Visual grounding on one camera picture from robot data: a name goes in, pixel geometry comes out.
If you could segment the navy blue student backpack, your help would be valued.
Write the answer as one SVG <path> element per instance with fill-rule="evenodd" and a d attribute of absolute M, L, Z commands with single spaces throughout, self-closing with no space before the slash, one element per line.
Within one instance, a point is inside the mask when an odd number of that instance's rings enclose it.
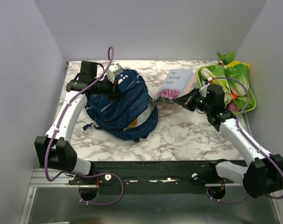
<path fill-rule="evenodd" d="M 96 129 L 104 130 L 121 140 L 148 137 L 158 124 L 158 109 L 148 94 L 143 77 L 136 70 L 125 69 L 117 75 L 124 98 L 110 101 L 104 95 L 91 95 L 85 105 L 88 116 L 96 122 Z M 128 127 L 138 119 L 136 127 Z"/>

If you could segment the yellow paperback book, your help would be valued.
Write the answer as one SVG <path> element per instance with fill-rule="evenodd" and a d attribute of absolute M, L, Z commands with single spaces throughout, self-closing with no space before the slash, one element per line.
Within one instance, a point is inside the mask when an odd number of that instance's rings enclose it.
<path fill-rule="evenodd" d="M 138 124 L 138 119 L 134 119 L 129 125 L 128 127 L 132 128 L 132 127 L 136 127 Z"/>

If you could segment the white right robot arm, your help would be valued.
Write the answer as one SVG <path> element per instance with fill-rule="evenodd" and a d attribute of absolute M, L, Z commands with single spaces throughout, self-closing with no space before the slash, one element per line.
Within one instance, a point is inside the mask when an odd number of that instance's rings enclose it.
<path fill-rule="evenodd" d="M 223 90 L 213 84 L 207 87 L 206 94 L 194 89 L 176 102 L 190 111 L 202 110 L 208 122 L 241 154 L 242 160 L 117 162 L 112 171 L 121 179 L 124 192 L 207 193 L 219 200 L 224 197 L 228 183 L 242 186 L 251 198 L 283 190 L 283 157 L 258 144 L 224 107 L 223 100 Z"/>

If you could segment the white book with pink roses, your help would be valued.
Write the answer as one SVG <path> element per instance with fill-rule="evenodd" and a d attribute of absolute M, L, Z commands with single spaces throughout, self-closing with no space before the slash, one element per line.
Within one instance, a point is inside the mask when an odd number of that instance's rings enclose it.
<path fill-rule="evenodd" d="M 173 100 L 188 93 L 195 80 L 192 69 L 172 69 L 159 88 L 154 101 L 157 105 L 178 108 Z"/>

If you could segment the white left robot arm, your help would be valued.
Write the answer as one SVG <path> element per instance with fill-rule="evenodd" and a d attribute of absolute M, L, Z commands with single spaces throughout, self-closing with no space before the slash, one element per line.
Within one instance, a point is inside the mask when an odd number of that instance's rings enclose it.
<path fill-rule="evenodd" d="M 115 73 L 109 60 L 103 73 L 97 77 L 96 62 L 82 61 L 80 73 L 66 85 L 63 105 L 50 129 L 44 136 L 37 136 L 34 142 L 40 165 L 45 176 L 52 182 L 48 169 L 58 170 L 60 174 L 79 175 L 85 184 L 95 180 L 94 164 L 77 156 L 70 144 L 77 119 L 92 94 L 110 95 L 115 91 Z"/>

